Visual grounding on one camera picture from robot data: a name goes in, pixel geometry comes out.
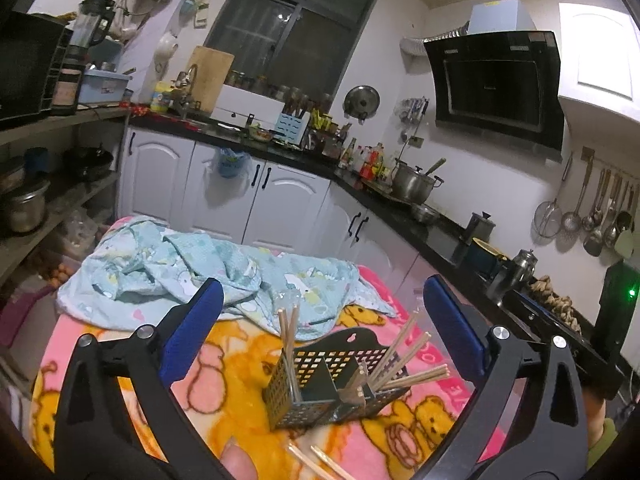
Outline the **person's thumb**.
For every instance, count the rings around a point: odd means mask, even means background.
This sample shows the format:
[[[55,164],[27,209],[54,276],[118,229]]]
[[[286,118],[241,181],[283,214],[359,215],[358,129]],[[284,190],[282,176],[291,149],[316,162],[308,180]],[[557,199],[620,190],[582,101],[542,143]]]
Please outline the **person's thumb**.
[[[235,480],[257,480],[258,473],[247,452],[235,440],[230,439],[224,446],[220,461]]]

